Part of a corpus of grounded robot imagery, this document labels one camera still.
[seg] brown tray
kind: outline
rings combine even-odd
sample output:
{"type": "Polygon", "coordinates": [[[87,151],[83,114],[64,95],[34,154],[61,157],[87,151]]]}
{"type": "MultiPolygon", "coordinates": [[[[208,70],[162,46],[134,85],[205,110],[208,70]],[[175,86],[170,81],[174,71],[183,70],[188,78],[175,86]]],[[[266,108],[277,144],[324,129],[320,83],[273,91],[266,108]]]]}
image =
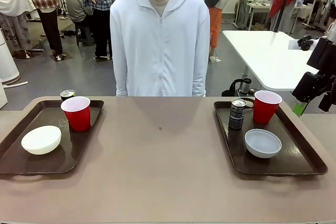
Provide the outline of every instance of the brown tray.
{"type": "Polygon", "coordinates": [[[103,101],[91,101],[91,129],[75,132],[60,108],[62,101],[39,102],[0,143],[0,174],[45,175],[62,174],[74,169],[89,141],[103,101]],[[31,130],[54,125],[61,129],[59,146],[45,155],[33,155],[21,146],[22,138],[31,130]]]}
{"type": "Polygon", "coordinates": [[[243,128],[228,128],[231,102],[215,102],[215,111],[234,168],[247,175],[300,176],[323,175],[328,168],[300,131],[279,107],[268,124],[253,121],[253,109],[245,109],[243,128]],[[251,129],[264,129],[277,135],[281,151],[274,157],[262,159],[253,156],[245,147],[245,133],[251,129]]]}

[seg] red plastic cup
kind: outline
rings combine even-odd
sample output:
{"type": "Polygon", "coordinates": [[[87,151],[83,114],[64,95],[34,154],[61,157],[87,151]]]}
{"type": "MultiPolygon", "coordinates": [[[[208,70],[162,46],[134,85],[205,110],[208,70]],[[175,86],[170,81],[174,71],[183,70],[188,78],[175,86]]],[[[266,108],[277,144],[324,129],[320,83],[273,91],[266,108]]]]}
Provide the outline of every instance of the red plastic cup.
{"type": "Polygon", "coordinates": [[[72,97],[61,104],[69,124],[75,131],[87,131],[91,127],[90,99],[72,97]]]}
{"type": "Polygon", "coordinates": [[[269,123],[282,102],[281,96],[267,90],[255,93],[253,120],[257,123],[269,123]]]}

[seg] white ceramic bowl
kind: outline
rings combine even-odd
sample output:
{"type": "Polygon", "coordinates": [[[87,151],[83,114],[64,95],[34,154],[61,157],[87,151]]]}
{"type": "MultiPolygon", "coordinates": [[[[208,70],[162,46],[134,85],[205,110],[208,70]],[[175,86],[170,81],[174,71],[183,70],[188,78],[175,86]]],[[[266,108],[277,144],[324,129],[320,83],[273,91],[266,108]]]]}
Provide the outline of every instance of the white ceramic bowl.
{"type": "Polygon", "coordinates": [[[261,129],[253,129],[245,134],[245,145],[256,157],[270,158],[280,152],[282,144],[273,133],[261,129]]]}
{"type": "Polygon", "coordinates": [[[29,153],[43,155],[59,145],[61,135],[61,130],[56,126],[42,126],[28,132],[23,137],[21,145],[29,153]]]}

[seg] black can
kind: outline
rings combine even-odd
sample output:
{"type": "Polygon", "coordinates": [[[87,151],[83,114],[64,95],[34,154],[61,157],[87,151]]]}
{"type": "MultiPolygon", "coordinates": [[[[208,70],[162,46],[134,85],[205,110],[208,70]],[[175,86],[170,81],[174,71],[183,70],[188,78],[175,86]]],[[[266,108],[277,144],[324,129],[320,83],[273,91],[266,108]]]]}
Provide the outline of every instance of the black can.
{"type": "Polygon", "coordinates": [[[239,131],[243,127],[244,109],[246,102],[243,99],[235,99],[231,103],[231,111],[229,118],[229,128],[239,131]]]}
{"type": "Polygon", "coordinates": [[[71,89],[65,90],[60,94],[62,101],[74,97],[75,95],[76,95],[75,91],[71,89]]]}

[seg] white pants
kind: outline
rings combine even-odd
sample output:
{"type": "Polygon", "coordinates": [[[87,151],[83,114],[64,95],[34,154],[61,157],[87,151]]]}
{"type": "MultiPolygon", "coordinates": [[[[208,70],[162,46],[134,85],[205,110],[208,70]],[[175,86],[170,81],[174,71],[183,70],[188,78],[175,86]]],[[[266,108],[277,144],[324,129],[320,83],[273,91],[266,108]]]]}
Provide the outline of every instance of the white pants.
{"type": "MultiPolygon", "coordinates": [[[[291,18],[294,12],[295,3],[296,3],[296,0],[293,0],[292,2],[289,3],[288,6],[285,7],[284,13],[282,14],[282,19],[280,21],[278,31],[283,31],[284,33],[290,33],[291,18]]],[[[271,19],[271,28],[270,28],[271,31],[274,31],[275,29],[275,25],[277,24],[280,11],[281,10],[279,10],[276,13],[276,15],[274,15],[273,18],[271,19]]]]}

